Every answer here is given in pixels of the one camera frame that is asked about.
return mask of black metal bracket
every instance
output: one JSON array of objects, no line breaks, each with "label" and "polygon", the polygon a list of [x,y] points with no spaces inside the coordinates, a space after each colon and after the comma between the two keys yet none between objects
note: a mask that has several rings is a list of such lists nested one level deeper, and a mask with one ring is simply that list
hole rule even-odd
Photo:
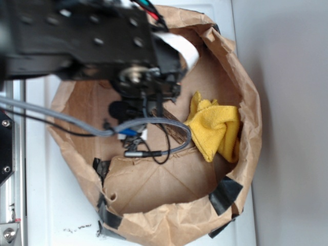
[{"label": "black metal bracket", "polygon": [[14,121],[0,111],[0,186],[14,172],[13,128]]}]

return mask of bolt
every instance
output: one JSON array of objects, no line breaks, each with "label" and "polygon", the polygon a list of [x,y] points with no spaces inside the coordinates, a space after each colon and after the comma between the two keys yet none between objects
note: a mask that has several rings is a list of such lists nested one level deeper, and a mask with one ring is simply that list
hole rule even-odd
[{"label": "bolt", "polygon": [[3,127],[10,127],[11,126],[11,123],[9,120],[5,119],[2,121],[2,126]]},{"label": "bolt", "polygon": [[140,83],[141,74],[138,72],[132,72],[129,74],[129,79],[132,83],[138,84]]},{"label": "bolt", "polygon": [[140,37],[135,37],[133,39],[133,42],[138,47],[141,47],[142,48],[144,46],[144,41]]},{"label": "bolt", "polygon": [[134,27],[138,26],[138,22],[134,18],[130,18],[130,24]]},{"label": "bolt", "polygon": [[10,167],[4,167],[4,171],[5,171],[6,173],[9,173],[9,172],[10,172]]},{"label": "bolt", "polygon": [[12,229],[12,228],[8,228],[4,231],[4,238],[7,241],[10,241],[11,239],[13,239],[16,235],[16,232]]},{"label": "bolt", "polygon": [[94,24],[99,24],[100,23],[100,19],[97,15],[93,14],[90,16],[90,21]]},{"label": "bolt", "polygon": [[104,41],[102,41],[100,38],[95,37],[93,40],[96,45],[102,46],[104,45]]},{"label": "bolt", "polygon": [[55,17],[48,16],[46,19],[48,24],[51,24],[53,26],[58,26],[59,25],[59,20],[57,20]]},{"label": "bolt", "polygon": [[151,69],[149,69],[149,72],[152,73],[155,76],[160,76],[159,68],[151,68]]},{"label": "bolt", "polygon": [[24,24],[27,24],[27,25],[31,25],[33,24],[33,19],[27,15],[22,15],[20,17],[21,21],[24,23]]}]

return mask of black connector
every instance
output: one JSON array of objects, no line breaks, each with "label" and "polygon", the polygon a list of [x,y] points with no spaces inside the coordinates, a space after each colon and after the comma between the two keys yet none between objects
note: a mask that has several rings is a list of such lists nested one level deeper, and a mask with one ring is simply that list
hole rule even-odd
[{"label": "black connector", "polygon": [[124,152],[124,157],[130,157],[130,158],[134,158],[134,157],[145,158],[145,157],[158,157],[158,156],[162,156],[161,151],[125,151]]}]

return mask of yellow cloth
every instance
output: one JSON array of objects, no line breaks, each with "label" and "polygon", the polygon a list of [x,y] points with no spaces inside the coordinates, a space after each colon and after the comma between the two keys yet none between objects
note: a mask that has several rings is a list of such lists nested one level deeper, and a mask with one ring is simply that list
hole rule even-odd
[{"label": "yellow cloth", "polygon": [[202,100],[197,91],[185,124],[190,127],[193,141],[207,162],[213,161],[216,152],[228,162],[238,161],[240,121],[237,107],[220,106],[217,100]]}]

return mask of red wire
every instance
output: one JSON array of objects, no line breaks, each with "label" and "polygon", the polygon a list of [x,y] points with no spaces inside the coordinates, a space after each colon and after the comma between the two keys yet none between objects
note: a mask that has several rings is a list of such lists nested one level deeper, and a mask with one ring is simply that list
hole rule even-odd
[{"label": "red wire", "polygon": [[141,6],[146,12],[148,15],[150,15],[151,17],[153,17],[156,21],[159,20],[159,17],[157,16],[157,14],[153,13],[153,12],[150,12],[148,11],[147,9],[145,9],[143,6]]},{"label": "red wire", "polygon": [[157,16],[155,13],[152,13],[152,12],[149,12],[149,11],[147,11],[147,13],[148,13],[151,17],[153,17],[156,21],[159,20],[158,16]]}]

